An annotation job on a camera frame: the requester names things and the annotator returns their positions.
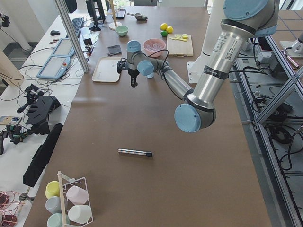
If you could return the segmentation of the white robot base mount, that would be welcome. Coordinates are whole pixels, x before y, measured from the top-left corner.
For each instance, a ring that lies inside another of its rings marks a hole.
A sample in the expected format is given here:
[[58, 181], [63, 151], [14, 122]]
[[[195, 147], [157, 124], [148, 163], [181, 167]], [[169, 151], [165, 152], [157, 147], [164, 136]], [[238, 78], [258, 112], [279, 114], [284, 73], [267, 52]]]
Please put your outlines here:
[[210, 59], [210, 55], [221, 33], [220, 22], [225, 17], [223, 12], [224, 0], [215, 0], [208, 21], [203, 46], [200, 56], [195, 61], [187, 63], [187, 73], [189, 83], [196, 84], [202, 75], [205, 65]]

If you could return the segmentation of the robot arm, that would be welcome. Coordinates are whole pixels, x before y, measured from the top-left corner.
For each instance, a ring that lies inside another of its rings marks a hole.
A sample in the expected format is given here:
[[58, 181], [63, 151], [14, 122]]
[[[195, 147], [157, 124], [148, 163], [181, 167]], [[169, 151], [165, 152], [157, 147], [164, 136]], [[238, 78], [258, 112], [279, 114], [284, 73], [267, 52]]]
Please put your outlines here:
[[137, 86], [138, 75], [150, 78], [158, 74], [171, 91], [183, 100], [174, 113], [176, 125], [184, 132], [196, 132], [214, 123], [215, 97], [244, 42], [274, 34], [278, 12], [277, 0], [216, 0], [203, 43], [212, 51], [210, 54], [201, 54], [194, 62], [192, 68], [199, 75], [195, 88], [191, 88], [165, 60], [146, 56], [136, 40], [127, 43], [127, 58], [117, 63], [117, 71], [128, 72], [132, 87]]

